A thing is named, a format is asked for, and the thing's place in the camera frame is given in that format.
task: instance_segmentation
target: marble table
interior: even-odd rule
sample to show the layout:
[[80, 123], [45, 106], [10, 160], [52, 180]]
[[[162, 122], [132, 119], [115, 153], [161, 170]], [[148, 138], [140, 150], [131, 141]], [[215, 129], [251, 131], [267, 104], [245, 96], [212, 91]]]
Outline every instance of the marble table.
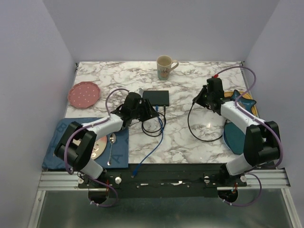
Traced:
[[[100, 100], [88, 109], [76, 109], [68, 105], [66, 118], [104, 117], [105, 99], [116, 88], [135, 91], [169, 90], [170, 106], [166, 108], [167, 125], [159, 148], [144, 163], [225, 163], [237, 157], [224, 144], [200, 142], [189, 132], [187, 115], [192, 99], [200, 92], [207, 78], [238, 62], [180, 62], [167, 81], [157, 78], [155, 62], [80, 62], [74, 84], [92, 81], [101, 89]], [[232, 69], [220, 75], [226, 91], [246, 88], [240, 69]], [[126, 92], [117, 92], [109, 99], [110, 110], [123, 103]], [[201, 139], [214, 139], [223, 131], [224, 118], [194, 105], [190, 116], [193, 132]], [[145, 128], [159, 128], [156, 119], [145, 123]], [[129, 163], [139, 163], [158, 144], [161, 136], [149, 137], [142, 132], [141, 123], [129, 128]]]

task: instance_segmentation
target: printed design on mug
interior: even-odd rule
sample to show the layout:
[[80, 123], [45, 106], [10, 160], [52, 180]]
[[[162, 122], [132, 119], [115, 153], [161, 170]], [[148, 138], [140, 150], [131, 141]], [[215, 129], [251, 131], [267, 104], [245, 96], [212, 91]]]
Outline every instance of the printed design on mug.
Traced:
[[170, 73], [170, 69], [166, 68], [166, 69], [161, 69], [158, 70], [157, 72], [161, 77], [168, 77], [169, 73]]

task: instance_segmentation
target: spoon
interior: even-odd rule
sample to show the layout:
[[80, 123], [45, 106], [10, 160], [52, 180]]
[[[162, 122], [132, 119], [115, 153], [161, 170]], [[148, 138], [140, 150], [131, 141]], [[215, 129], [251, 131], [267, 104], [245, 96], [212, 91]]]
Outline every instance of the spoon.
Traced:
[[108, 160], [108, 165], [111, 165], [112, 145], [114, 142], [116, 142], [116, 135], [114, 133], [110, 134], [109, 142], [111, 144], [111, 149], [110, 149], [110, 157]]

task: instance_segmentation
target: mug handle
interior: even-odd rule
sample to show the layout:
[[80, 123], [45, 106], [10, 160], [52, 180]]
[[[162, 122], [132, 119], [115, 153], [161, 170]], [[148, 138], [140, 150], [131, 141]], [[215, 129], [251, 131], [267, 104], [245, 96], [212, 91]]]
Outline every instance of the mug handle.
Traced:
[[172, 63], [176, 63], [176, 64], [175, 66], [171, 67], [170, 72], [179, 66], [179, 62], [177, 60], [173, 60]]

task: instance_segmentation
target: beige mug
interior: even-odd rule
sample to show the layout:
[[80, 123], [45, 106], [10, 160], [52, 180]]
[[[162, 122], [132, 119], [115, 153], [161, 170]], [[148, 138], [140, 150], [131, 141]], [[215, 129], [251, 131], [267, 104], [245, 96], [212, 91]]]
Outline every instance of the beige mug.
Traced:
[[179, 63], [177, 60], [172, 60], [170, 56], [159, 56], [157, 62], [157, 76], [160, 80], [167, 80], [172, 70], [178, 67]]

